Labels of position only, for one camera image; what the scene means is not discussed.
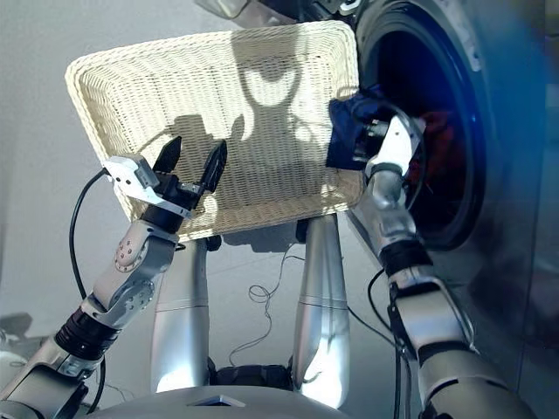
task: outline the washing machine drum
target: washing machine drum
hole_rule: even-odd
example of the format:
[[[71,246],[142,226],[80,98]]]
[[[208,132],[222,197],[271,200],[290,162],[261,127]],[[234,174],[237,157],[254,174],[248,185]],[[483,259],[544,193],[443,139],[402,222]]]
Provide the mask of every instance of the washing machine drum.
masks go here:
[[[405,112],[428,122],[426,177],[421,182],[419,161],[407,176],[410,189],[421,184],[412,214],[431,249],[449,250],[472,232],[483,202],[488,116],[481,114],[487,104],[480,104],[478,53],[440,6],[432,7],[439,20],[413,2],[373,3],[357,39],[362,86],[379,85]]]

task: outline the laundry basket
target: laundry basket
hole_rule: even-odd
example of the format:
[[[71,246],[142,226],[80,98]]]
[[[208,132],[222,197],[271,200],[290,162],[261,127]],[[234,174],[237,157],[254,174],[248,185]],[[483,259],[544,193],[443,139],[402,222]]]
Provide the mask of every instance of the laundry basket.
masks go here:
[[[78,58],[66,83],[100,160],[141,153],[150,164],[183,137],[176,174],[200,178],[227,141],[217,191],[181,241],[346,210],[359,173],[326,168],[328,102],[358,87],[355,38],[340,22],[203,33]],[[119,196],[129,218],[145,204]]]

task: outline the black band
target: black band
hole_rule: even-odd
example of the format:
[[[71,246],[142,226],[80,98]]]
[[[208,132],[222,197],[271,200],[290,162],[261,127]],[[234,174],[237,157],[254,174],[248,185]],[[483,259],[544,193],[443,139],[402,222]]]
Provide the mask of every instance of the black band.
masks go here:
[[[402,168],[394,163],[378,163],[370,171],[370,175],[374,175],[376,172],[394,172],[397,175],[402,175]]]
[[[466,351],[469,352],[470,349],[468,345],[464,342],[439,342],[431,343],[430,345],[425,345],[420,347],[418,350],[418,360],[419,366],[422,367],[424,362],[431,358],[433,355],[441,354],[447,351]]]
[[[159,208],[155,205],[149,205],[141,215],[140,219],[156,225],[169,234],[176,234],[178,229],[181,228],[181,224],[184,220],[184,218],[178,214]]]
[[[54,339],[69,354],[96,361],[113,345],[118,334],[118,330],[103,325],[78,309]]]
[[[417,240],[403,240],[389,244],[381,250],[379,258],[388,277],[413,266],[433,264],[427,251]]]

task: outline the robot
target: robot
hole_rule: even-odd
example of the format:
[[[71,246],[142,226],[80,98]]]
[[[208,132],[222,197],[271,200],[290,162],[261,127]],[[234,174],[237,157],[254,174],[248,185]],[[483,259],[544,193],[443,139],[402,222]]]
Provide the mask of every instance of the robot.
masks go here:
[[[476,352],[471,324],[435,276],[405,207],[402,179],[419,144],[418,127],[396,114],[383,129],[377,127],[374,136],[371,141],[382,145],[366,161],[367,186],[349,216],[387,274],[390,327],[406,356],[418,361],[421,419],[535,418]],[[204,191],[216,190],[224,171],[223,142],[208,157],[200,182],[181,183],[171,173],[180,148],[180,138],[170,142],[153,168],[139,155],[115,156],[104,163],[103,174],[115,187],[148,207],[131,223],[93,291],[2,390],[0,417],[76,414],[87,393],[83,381],[153,298],[156,282],[172,262],[181,222]],[[335,215],[307,220],[298,234],[306,242],[306,262],[288,370],[294,391],[277,383],[255,386],[250,380],[246,383],[252,385],[242,386],[243,380],[227,378],[228,372],[246,377],[241,373],[247,367],[216,378],[208,361],[205,257],[219,242],[198,239],[185,246],[189,268],[183,281],[162,282],[152,351],[152,389],[160,393],[92,417],[346,417],[319,402],[327,391],[330,400],[335,398],[331,406],[338,407],[349,386],[349,315]],[[268,380],[277,372],[273,367],[250,368]]]

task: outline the white wicker basket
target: white wicker basket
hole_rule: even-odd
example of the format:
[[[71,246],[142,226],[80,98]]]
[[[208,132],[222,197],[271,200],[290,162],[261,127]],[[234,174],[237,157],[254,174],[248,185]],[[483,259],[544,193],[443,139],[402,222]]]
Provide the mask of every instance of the white wicker basket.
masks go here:
[[[346,210],[358,173],[325,167],[328,102],[358,86],[355,38],[339,22],[204,33],[79,58],[66,83],[90,142],[105,160],[142,153],[153,164],[177,135],[176,173],[194,182],[226,139],[214,195],[183,223],[182,241]],[[144,204],[119,196],[128,217]]]

